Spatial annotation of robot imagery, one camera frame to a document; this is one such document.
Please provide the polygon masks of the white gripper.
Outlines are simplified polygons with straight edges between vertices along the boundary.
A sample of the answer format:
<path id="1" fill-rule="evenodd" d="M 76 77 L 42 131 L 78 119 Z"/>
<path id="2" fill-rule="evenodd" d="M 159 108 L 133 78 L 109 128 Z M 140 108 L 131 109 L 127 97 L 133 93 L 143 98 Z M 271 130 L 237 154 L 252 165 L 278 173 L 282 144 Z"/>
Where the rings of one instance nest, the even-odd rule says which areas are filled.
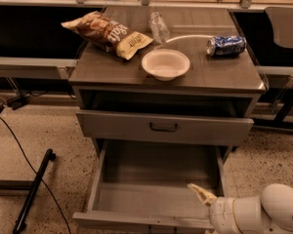
<path id="1" fill-rule="evenodd" d="M 217 198 L 213 193 L 193 183 L 190 183 L 188 188 L 196 194 L 203 205 L 211 206 L 209 218 L 218 234 L 235 234 L 233 198 Z"/>

